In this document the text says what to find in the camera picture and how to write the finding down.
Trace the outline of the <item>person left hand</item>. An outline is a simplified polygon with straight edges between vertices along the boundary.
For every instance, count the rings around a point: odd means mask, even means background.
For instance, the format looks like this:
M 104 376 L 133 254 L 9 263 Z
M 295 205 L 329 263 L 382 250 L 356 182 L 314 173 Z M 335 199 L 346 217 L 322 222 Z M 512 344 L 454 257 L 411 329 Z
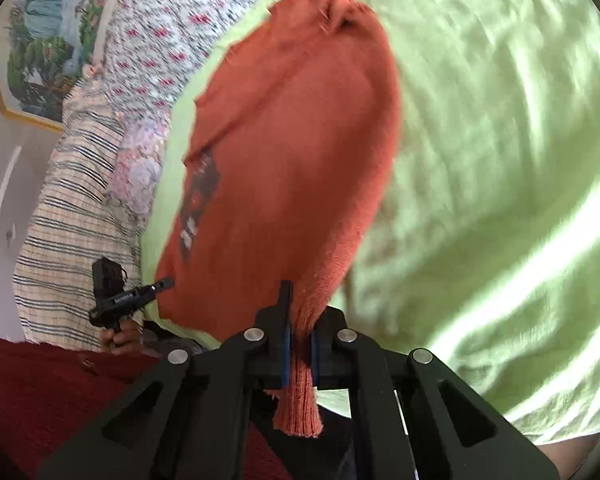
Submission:
M 104 328 L 99 333 L 100 348 L 114 356 L 139 354 L 143 351 L 143 326 L 126 318 L 120 322 L 119 329 Z

